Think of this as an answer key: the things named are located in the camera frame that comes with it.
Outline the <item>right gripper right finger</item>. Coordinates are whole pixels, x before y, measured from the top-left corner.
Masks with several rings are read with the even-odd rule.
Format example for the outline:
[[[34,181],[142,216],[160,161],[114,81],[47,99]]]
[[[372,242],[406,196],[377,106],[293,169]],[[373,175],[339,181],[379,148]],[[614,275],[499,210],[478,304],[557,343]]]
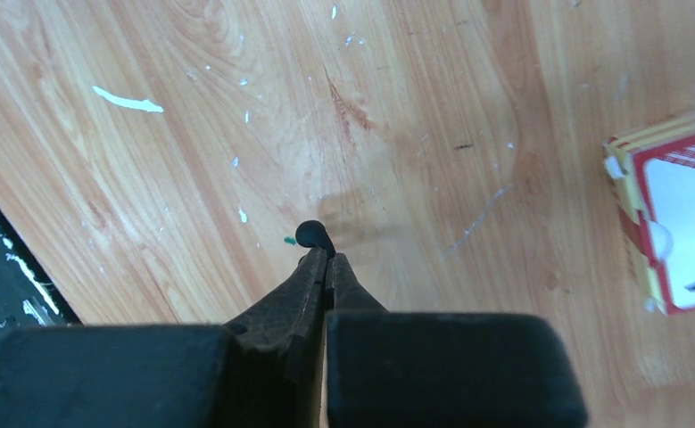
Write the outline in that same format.
[[[566,348],[543,318],[390,312],[348,259],[329,263],[327,417],[333,427],[585,427]]]

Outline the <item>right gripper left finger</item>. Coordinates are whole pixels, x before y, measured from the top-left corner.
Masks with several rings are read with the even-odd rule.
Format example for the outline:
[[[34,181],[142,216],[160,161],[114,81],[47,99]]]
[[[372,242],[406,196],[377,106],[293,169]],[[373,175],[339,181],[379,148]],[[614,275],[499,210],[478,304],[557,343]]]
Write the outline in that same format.
[[[20,328],[0,427],[314,427],[328,253],[223,325]]]

